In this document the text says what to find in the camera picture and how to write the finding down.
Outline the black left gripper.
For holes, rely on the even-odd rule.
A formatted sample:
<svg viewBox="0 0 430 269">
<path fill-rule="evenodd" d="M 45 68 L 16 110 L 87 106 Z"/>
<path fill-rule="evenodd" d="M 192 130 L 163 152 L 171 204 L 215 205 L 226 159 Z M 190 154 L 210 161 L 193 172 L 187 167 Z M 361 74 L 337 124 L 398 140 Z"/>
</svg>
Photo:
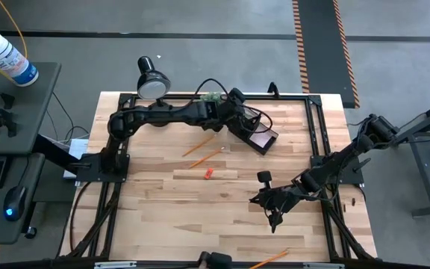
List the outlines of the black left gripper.
<svg viewBox="0 0 430 269">
<path fill-rule="evenodd" d="M 261 119 L 261 112 L 251 108 L 244 108 L 246 101 L 244 94 L 237 88 L 233 88 L 227 99 L 217 106 L 218 120 L 213 130 L 220 131 L 226 126 L 230 131 L 240 131 L 244 135 L 251 135 L 255 132 L 255 124 Z"/>
</svg>

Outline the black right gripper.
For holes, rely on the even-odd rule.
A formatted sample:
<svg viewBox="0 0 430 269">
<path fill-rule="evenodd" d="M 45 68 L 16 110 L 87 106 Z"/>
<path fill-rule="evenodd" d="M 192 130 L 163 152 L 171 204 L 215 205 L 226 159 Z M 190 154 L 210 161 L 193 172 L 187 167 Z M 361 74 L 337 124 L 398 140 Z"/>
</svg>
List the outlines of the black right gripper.
<svg viewBox="0 0 430 269">
<path fill-rule="evenodd" d="M 283 222 L 282 215 L 289 212 L 299 201 L 297 194 L 300 194 L 299 184 L 293 180 L 290 185 L 272 188 L 271 172 L 268 170 L 258 172 L 258 181 L 264 184 L 259 193 L 251 198 L 250 208 L 263 208 L 264 211 L 270 211 L 267 216 L 271 231 L 276 230 L 277 225 Z"/>
</svg>

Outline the pink sticky note pad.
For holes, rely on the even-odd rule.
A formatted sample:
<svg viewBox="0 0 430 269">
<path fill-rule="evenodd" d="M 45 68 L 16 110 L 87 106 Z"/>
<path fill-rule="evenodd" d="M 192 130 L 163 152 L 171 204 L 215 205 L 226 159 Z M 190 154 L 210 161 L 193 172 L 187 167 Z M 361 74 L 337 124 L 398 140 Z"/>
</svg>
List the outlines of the pink sticky note pad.
<svg viewBox="0 0 430 269">
<path fill-rule="evenodd" d="M 264 132 L 253 133 L 250 136 L 250 141 L 257 146 L 264 148 L 272 137 L 277 137 L 278 135 L 271 130 L 265 130 Z"/>
</svg>

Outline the yellow pencil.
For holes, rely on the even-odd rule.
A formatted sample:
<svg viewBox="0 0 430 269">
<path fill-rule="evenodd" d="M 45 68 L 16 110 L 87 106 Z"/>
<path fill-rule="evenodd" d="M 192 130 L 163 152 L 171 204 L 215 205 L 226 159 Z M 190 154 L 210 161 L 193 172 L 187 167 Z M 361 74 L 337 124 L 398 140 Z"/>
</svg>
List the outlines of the yellow pencil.
<svg viewBox="0 0 430 269">
<path fill-rule="evenodd" d="M 204 146 L 206 143 L 208 143 L 209 141 L 213 140 L 215 137 L 217 136 L 217 134 L 212 135 L 211 137 L 207 137 L 205 138 L 203 141 L 199 142 L 198 144 L 196 144 L 194 147 L 190 148 L 189 150 L 187 150 L 182 157 L 185 157 L 187 155 L 189 155 L 191 152 L 194 152 L 195 150 L 197 150 L 198 148 Z"/>
<path fill-rule="evenodd" d="M 217 149 L 217 150 L 213 151 L 212 153 L 210 153 L 210 154 L 206 155 L 205 157 L 203 157 L 203 158 L 199 159 L 198 161 L 196 161 L 196 162 L 192 163 L 192 164 L 189 166 L 189 169 L 194 168 L 194 167 L 196 167 L 196 166 L 200 165 L 201 163 L 203 163 L 204 161 L 207 161 L 209 158 L 212 158 L 212 157 L 214 157 L 215 155 L 217 155 L 217 154 L 221 153 L 221 152 L 224 150 L 224 148 L 225 148 L 225 147 L 221 147 L 221 148 L 219 148 L 219 149 Z"/>
<path fill-rule="evenodd" d="M 274 262 L 275 260 L 285 257 L 288 253 L 289 253 L 288 250 L 284 250 L 275 256 L 272 256 L 266 260 L 263 260 L 262 262 L 258 262 L 256 265 L 251 266 L 249 269 L 258 269 L 266 264 L 269 264 L 270 262 Z"/>
</svg>

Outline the green artificial potted plant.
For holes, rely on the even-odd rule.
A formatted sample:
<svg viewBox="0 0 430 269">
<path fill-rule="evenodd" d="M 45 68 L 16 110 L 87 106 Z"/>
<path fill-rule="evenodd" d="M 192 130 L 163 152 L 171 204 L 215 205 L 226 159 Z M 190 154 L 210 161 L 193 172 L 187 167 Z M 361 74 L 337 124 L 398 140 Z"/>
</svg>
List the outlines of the green artificial potted plant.
<svg viewBox="0 0 430 269">
<path fill-rule="evenodd" d="M 199 100 L 203 102 L 216 102 L 219 104 L 224 101 L 224 98 L 220 92 L 209 92 L 201 95 Z"/>
</svg>

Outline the black desk lamp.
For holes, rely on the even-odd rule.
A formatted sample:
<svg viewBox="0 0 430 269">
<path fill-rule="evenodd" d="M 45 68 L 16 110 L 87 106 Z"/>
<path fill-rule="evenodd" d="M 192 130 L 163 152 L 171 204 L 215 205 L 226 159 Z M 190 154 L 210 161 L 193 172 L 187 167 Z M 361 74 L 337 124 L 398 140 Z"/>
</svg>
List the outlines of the black desk lamp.
<svg viewBox="0 0 430 269">
<path fill-rule="evenodd" d="M 151 119 L 159 111 L 167 111 L 171 105 L 163 100 L 171 87 L 171 81 L 162 72 L 157 71 L 148 56 L 138 59 L 137 65 L 140 77 L 137 81 L 137 94 L 141 99 L 154 99 L 149 107 L 139 107 L 137 113 L 140 119 Z"/>
</svg>

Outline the black orange-striped floor mat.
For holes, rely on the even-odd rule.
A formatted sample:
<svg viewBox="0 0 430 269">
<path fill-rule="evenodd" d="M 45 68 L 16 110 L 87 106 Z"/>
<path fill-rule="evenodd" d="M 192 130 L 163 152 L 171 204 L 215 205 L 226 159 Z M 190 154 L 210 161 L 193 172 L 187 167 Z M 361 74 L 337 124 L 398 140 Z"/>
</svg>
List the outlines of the black orange-striped floor mat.
<svg viewBox="0 0 430 269">
<path fill-rule="evenodd" d="M 344 108 L 359 108 L 338 0 L 292 0 L 303 93 L 339 94 Z"/>
</svg>

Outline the white box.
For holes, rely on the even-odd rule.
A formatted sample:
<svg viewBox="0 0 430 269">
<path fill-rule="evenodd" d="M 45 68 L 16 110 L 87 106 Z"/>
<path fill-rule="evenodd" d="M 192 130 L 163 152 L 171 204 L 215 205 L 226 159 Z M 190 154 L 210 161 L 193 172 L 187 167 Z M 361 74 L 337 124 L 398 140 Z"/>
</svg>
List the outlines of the white box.
<svg viewBox="0 0 430 269">
<path fill-rule="evenodd" d="M 87 145 L 89 143 L 88 139 L 72 139 L 69 147 L 69 154 L 75 158 L 81 158 L 83 154 L 87 152 Z M 65 170 L 63 173 L 65 179 L 75 179 L 76 175 Z"/>
</svg>

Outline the black side desk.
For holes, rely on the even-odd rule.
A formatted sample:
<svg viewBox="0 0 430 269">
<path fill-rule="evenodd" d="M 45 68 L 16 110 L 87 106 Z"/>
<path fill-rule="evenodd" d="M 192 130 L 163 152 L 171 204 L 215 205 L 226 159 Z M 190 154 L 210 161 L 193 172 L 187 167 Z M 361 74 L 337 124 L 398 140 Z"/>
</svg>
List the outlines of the black side desk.
<svg viewBox="0 0 430 269">
<path fill-rule="evenodd" d="M 9 110 L 16 124 L 16 135 L 8 136 L 5 127 L 0 128 L 0 156 L 7 156 L 9 167 L 0 187 L 0 244 L 14 244 L 25 230 L 25 219 L 34 196 L 40 174 L 45 164 L 45 156 L 34 150 L 39 130 L 52 97 L 54 86 L 60 73 L 57 63 L 37 63 L 39 78 L 28 87 L 17 87 L 0 74 L 0 94 L 15 98 Z M 0 108 L 4 106 L 0 97 Z M 4 198 L 7 192 L 21 185 L 26 189 L 22 216 L 17 221 L 4 217 Z"/>
</svg>

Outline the black computer mouse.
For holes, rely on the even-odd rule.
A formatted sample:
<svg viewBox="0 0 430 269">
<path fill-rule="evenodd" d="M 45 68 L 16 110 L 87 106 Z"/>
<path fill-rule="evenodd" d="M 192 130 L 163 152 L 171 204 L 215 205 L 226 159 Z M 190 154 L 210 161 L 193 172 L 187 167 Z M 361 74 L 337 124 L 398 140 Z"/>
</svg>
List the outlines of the black computer mouse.
<svg viewBox="0 0 430 269">
<path fill-rule="evenodd" d="M 27 188 L 17 185 L 11 188 L 3 202 L 4 217 L 7 221 L 17 221 L 25 210 Z"/>
</svg>

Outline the white wipes canister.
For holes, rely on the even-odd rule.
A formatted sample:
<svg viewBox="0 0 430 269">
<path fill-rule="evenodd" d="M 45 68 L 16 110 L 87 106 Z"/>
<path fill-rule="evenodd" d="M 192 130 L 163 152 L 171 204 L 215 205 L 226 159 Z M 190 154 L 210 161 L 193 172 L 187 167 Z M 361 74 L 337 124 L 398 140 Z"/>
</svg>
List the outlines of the white wipes canister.
<svg viewBox="0 0 430 269">
<path fill-rule="evenodd" d="M 27 87 L 39 77 L 37 68 L 0 35 L 0 73 L 18 87 Z"/>
</svg>

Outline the black frame bracket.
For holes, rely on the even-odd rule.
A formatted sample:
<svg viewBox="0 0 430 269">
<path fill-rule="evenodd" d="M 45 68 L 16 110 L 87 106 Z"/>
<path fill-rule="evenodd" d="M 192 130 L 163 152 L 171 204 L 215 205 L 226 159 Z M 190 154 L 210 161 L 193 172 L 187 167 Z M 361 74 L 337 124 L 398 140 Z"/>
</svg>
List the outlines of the black frame bracket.
<svg viewBox="0 0 430 269">
<path fill-rule="evenodd" d="M 275 99 L 279 99 L 279 98 L 280 98 L 280 93 L 279 93 L 278 87 L 277 87 L 277 85 L 276 85 L 276 83 L 275 83 L 274 81 L 272 81 L 272 82 L 269 84 L 269 87 L 268 87 L 267 92 L 268 92 L 268 93 L 271 93 L 271 94 L 272 94 L 272 96 L 273 96 Z"/>
</svg>

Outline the black aluminium table frame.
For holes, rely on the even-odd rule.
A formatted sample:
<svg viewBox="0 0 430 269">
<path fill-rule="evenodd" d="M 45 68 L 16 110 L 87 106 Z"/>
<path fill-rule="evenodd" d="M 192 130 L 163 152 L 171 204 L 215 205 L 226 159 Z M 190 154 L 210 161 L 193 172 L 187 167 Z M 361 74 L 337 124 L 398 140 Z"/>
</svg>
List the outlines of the black aluminium table frame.
<svg viewBox="0 0 430 269">
<path fill-rule="evenodd" d="M 259 171 L 271 172 L 273 186 L 286 185 L 309 167 L 312 155 L 349 144 L 340 97 L 286 93 L 275 99 L 261 94 L 246 102 L 266 112 L 267 123 L 278 133 L 265 155 L 227 130 L 214 133 L 171 123 L 136 131 L 128 143 L 131 160 L 119 196 L 111 259 L 192 261 L 208 251 L 253 263 L 288 250 L 281 261 L 328 260 L 319 202 L 300 202 L 272 232 L 262 208 L 250 208 L 249 200 L 261 188 Z M 221 147 L 221 153 L 189 169 Z M 208 168 L 214 172 L 204 179 Z"/>
</svg>

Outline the silver metal bracket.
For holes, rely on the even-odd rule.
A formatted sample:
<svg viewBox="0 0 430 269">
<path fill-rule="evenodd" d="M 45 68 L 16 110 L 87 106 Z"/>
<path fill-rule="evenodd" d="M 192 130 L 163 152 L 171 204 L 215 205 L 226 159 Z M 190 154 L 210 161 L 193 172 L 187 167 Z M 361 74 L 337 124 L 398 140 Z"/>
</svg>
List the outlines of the silver metal bracket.
<svg viewBox="0 0 430 269">
<path fill-rule="evenodd" d="M 345 269 L 345 265 L 337 263 L 307 262 L 303 269 Z"/>
<path fill-rule="evenodd" d="M 112 261 L 112 262 L 96 262 L 93 269 L 135 269 L 137 263 L 135 261 Z"/>
</svg>

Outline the small black bracket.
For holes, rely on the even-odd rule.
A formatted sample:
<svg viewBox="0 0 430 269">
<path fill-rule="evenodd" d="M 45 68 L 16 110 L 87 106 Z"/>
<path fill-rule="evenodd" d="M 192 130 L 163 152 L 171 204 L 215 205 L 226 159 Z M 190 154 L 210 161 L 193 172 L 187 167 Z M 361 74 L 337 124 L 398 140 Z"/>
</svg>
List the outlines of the small black bracket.
<svg viewBox="0 0 430 269">
<path fill-rule="evenodd" d="M 15 102 L 15 97 L 7 93 L 0 93 L 0 97 L 4 103 L 4 109 L 10 110 Z"/>
</svg>

